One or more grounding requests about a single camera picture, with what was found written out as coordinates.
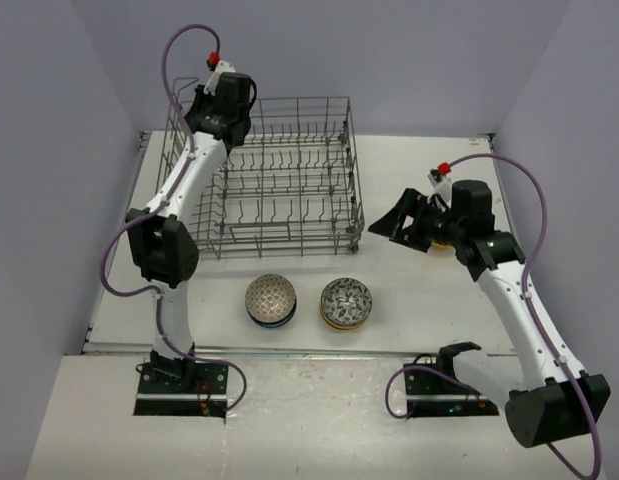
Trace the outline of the pink patterned bowl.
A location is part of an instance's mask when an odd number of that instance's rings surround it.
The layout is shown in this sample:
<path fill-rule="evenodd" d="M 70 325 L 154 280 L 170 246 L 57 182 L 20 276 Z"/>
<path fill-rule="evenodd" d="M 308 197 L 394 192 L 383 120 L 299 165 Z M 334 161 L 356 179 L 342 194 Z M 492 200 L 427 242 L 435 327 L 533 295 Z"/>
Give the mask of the pink patterned bowl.
<path fill-rule="evenodd" d="M 365 322 L 372 308 L 370 290 L 354 278 L 337 278 L 328 283 L 320 295 L 321 317 L 330 323 L 344 326 Z"/>

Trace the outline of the yellow teal flower bowl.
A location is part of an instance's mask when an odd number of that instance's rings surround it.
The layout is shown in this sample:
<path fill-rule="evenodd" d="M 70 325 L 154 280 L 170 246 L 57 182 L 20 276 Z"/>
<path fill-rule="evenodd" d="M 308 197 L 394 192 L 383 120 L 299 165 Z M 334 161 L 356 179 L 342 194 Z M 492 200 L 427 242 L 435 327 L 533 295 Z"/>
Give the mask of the yellow teal flower bowl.
<path fill-rule="evenodd" d="M 358 323 L 358 324 L 355 324 L 355 325 L 344 325 L 344 326 L 343 325 L 339 325 L 339 324 L 330 323 L 328 321 L 323 321 L 323 323 L 325 325 L 327 325 L 329 328 L 331 328 L 332 330 L 335 330 L 335 331 L 352 332 L 352 331 L 360 329 L 364 325 L 365 322 Z"/>

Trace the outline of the brown lattice pattern bowl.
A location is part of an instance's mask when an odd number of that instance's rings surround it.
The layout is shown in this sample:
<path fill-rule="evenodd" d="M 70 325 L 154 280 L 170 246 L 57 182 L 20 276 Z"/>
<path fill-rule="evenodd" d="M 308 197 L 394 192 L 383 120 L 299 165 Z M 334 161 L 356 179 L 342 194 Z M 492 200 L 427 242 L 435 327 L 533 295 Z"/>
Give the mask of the brown lattice pattern bowl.
<path fill-rule="evenodd" d="M 281 320 L 295 313 L 297 295 L 293 284 L 284 276 L 265 274 L 257 277 L 245 292 L 248 315 L 265 322 Z"/>

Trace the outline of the blue white floral bowl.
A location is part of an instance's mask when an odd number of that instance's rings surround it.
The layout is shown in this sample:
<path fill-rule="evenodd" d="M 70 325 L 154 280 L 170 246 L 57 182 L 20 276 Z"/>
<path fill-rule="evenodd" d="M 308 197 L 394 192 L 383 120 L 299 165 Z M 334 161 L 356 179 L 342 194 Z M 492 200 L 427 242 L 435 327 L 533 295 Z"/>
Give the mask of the blue white floral bowl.
<path fill-rule="evenodd" d="M 281 320 L 278 321 L 274 321 L 274 322 L 265 322 L 263 320 L 260 320 L 258 318 L 256 318 L 253 315 L 249 315 L 249 318 L 258 326 L 262 327 L 262 328 L 266 328 L 266 329 L 277 329 L 280 327 L 285 326 L 286 324 L 288 324 L 291 319 L 293 318 L 294 313 L 290 313 L 289 315 L 285 316 L 284 318 L 282 318 Z"/>

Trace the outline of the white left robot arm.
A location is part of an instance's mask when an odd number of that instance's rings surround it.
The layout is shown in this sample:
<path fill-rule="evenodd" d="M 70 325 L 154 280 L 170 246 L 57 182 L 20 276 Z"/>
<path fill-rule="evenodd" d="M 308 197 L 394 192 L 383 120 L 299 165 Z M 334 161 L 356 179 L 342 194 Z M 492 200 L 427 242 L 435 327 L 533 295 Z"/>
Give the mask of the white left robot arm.
<path fill-rule="evenodd" d="M 187 392 L 197 379 L 187 296 L 199 247 L 188 225 L 213 175 L 231 151 L 244 144 L 257 97 L 257 86 L 246 74 L 221 73 L 212 83 L 196 87 L 187 111 L 174 104 L 185 146 L 146 207 L 131 209 L 126 216 L 133 263 L 148 281 L 155 301 L 150 366 L 176 393 Z"/>

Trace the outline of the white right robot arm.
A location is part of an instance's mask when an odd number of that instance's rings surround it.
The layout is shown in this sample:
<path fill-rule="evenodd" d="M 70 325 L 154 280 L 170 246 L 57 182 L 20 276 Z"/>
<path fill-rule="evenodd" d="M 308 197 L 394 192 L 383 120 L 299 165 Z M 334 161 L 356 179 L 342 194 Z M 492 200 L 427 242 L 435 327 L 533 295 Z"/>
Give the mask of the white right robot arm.
<path fill-rule="evenodd" d="M 529 278 L 529 260 L 511 233 L 495 227 L 485 182 L 455 182 L 446 210 L 407 188 L 368 230 L 422 252 L 434 243 L 451 246 L 504 325 L 519 369 L 497 366 L 472 342 L 448 345 L 430 371 L 443 391 L 485 396 L 525 448 L 593 434 L 610 386 L 603 375 L 588 374 L 561 339 Z"/>

